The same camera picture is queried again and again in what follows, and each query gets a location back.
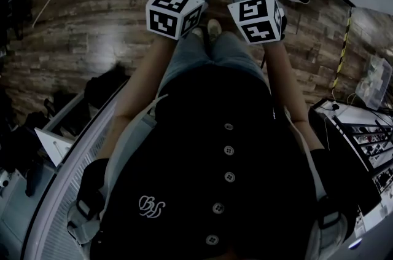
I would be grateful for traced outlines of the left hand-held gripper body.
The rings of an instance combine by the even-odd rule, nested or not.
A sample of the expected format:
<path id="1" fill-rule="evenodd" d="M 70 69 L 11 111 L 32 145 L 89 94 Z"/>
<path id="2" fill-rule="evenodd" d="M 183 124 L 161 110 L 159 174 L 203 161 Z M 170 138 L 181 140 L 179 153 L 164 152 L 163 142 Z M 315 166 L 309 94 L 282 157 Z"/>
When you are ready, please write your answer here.
<path id="1" fill-rule="evenodd" d="M 178 40 L 199 24 L 205 9 L 206 0 L 148 0 L 147 29 Z"/>

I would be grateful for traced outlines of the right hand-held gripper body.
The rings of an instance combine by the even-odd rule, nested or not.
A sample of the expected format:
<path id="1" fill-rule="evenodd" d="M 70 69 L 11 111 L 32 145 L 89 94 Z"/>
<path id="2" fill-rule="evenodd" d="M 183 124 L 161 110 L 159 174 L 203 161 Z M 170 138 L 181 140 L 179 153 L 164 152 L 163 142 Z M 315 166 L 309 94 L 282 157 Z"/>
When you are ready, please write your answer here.
<path id="1" fill-rule="evenodd" d="M 244 0 L 232 2 L 228 9 L 248 44 L 281 40 L 285 14 L 278 0 Z"/>

